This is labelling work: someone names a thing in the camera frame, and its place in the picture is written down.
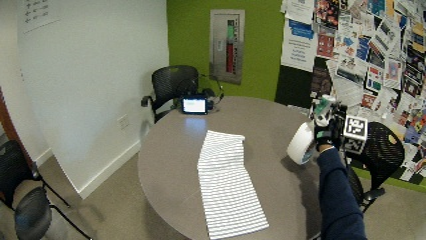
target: black chair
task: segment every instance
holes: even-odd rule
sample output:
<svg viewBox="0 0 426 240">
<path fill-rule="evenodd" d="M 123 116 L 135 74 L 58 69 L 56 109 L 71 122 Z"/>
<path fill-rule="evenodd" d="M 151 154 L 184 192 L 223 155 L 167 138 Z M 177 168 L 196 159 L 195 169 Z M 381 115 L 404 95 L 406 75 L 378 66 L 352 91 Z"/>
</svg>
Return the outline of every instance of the black chair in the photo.
<svg viewBox="0 0 426 240">
<path fill-rule="evenodd" d="M 23 150 L 18 141 L 11 140 L 0 146 L 0 192 L 3 198 L 0 200 L 14 210 L 14 195 L 18 186 L 24 180 L 34 180 L 43 182 L 43 188 L 48 187 L 55 195 L 63 200 L 67 207 L 70 207 L 66 199 L 58 194 L 50 184 L 46 182 L 36 163 L 28 165 Z"/>
<path fill-rule="evenodd" d="M 346 153 L 346 156 L 356 160 L 352 165 L 358 162 L 358 167 L 362 167 L 364 164 L 370 172 L 372 186 L 370 190 L 365 192 L 360 178 L 352 166 L 348 166 L 352 190 L 357 202 L 366 212 L 376 199 L 385 194 L 381 185 L 398 170 L 405 159 L 405 149 L 394 132 L 384 124 L 370 122 L 368 141 L 362 153 L 360 155 Z"/>
<path fill-rule="evenodd" d="M 15 231 L 20 240 L 40 240 L 52 222 L 52 208 L 64 217 L 87 239 L 92 239 L 70 220 L 62 210 L 51 204 L 43 187 L 31 190 L 15 210 Z"/>
<path fill-rule="evenodd" d="M 199 71 L 195 67 L 187 65 L 160 68 L 152 74 L 152 85 L 156 95 L 155 100 L 152 96 L 145 96 L 141 105 L 148 107 L 148 103 L 151 103 L 156 123 L 172 110 L 157 113 L 159 108 L 169 100 L 176 101 L 183 95 L 197 93 Z"/>
</svg>

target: wall outlet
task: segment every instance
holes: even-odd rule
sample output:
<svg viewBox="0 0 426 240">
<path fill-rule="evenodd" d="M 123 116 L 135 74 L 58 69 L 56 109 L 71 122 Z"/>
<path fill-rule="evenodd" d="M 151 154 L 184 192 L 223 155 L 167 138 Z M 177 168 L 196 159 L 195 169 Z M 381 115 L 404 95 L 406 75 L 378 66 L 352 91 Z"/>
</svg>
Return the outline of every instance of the wall outlet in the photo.
<svg viewBox="0 0 426 240">
<path fill-rule="evenodd" d="M 118 119 L 120 129 L 126 129 L 130 126 L 130 117 L 127 114 L 122 118 Z"/>
</svg>

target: white wall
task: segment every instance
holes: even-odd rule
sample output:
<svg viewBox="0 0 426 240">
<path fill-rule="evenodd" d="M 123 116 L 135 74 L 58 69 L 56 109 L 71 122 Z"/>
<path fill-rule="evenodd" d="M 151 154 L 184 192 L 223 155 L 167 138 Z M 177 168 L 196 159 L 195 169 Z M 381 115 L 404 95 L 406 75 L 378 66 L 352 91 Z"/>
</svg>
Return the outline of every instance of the white wall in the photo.
<svg viewBox="0 0 426 240">
<path fill-rule="evenodd" d="M 18 58 L 16 0 L 0 0 L 0 86 L 14 125 L 32 160 L 52 156 L 26 92 Z"/>
<path fill-rule="evenodd" d="M 151 74 L 169 62 L 165 0 L 56 0 L 60 21 L 23 33 L 19 52 L 36 117 L 82 197 L 137 153 Z M 130 126 L 118 119 L 127 114 Z"/>
</svg>

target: blue sleeve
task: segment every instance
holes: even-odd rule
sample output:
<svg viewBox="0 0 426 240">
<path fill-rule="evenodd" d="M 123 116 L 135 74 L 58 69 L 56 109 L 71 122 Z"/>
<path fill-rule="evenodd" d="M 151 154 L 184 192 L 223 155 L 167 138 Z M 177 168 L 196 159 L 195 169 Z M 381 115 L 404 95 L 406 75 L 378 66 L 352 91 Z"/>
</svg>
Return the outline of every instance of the blue sleeve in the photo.
<svg viewBox="0 0 426 240">
<path fill-rule="evenodd" d="M 368 239 L 364 215 L 352 193 L 346 168 L 336 148 L 317 159 L 320 174 L 321 239 Z"/>
</svg>

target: gray table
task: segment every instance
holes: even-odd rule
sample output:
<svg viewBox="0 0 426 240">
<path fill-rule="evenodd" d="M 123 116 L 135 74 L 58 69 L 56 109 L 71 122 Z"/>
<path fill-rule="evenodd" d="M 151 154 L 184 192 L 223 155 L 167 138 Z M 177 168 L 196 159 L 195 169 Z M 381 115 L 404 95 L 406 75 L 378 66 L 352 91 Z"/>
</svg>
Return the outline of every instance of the gray table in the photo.
<svg viewBox="0 0 426 240">
<path fill-rule="evenodd" d="M 191 239 L 209 239 L 197 161 L 207 131 L 245 136 L 244 159 L 269 228 L 233 239 L 308 239 L 321 227 L 319 167 L 299 166 L 287 147 L 307 117 L 268 100 L 225 97 L 207 116 L 171 112 L 151 129 L 139 156 L 148 201 Z"/>
</svg>

